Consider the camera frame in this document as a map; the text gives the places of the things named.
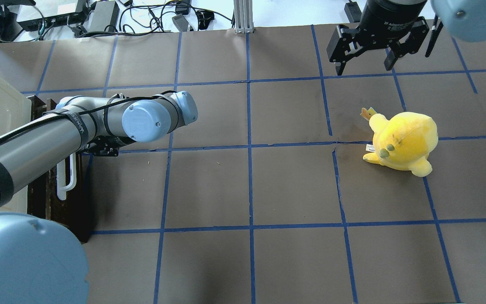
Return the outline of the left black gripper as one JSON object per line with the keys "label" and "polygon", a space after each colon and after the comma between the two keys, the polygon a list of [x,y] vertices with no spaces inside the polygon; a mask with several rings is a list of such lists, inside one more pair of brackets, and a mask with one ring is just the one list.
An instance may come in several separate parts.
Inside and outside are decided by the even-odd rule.
{"label": "left black gripper", "polygon": [[121,147],[124,145],[116,142],[96,141],[89,143],[85,147],[84,153],[92,154],[94,157],[117,157]]}

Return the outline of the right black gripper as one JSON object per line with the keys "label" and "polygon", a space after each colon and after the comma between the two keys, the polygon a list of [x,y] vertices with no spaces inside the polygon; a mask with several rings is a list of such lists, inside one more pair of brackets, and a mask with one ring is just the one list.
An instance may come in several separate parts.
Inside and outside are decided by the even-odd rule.
{"label": "right black gripper", "polygon": [[386,49],[384,67],[392,71],[400,58],[416,54],[429,26],[420,15],[426,0],[367,0],[361,20],[355,28],[340,24],[327,46],[336,75],[343,75],[346,64],[370,50]]}

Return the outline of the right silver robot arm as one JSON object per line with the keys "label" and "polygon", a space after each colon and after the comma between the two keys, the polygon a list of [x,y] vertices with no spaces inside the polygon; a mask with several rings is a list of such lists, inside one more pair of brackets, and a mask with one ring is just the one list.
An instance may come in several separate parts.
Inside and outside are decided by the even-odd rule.
{"label": "right silver robot arm", "polygon": [[443,28],[465,42],[486,41],[486,0],[432,0],[429,25],[421,11],[425,0],[368,0],[355,28],[336,27],[326,48],[337,75],[349,60],[370,50],[387,49],[384,67],[391,71],[400,58],[416,54],[429,38],[429,57]]}

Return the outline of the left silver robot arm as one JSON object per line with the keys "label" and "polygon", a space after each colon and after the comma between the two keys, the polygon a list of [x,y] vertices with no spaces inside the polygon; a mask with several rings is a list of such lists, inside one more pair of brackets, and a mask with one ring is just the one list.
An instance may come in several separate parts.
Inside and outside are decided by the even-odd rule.
{"label": "left silver robot arm", "polygon": [[[159,140],[197,118],[197,105],[186,91],[62,98],[41,118],[0,136],[0,207],[79,152],[116,154],[120,147]],[[21,212],[0,212],[0,304],[84,304],[88,271],[85,250],[68,228]]]}

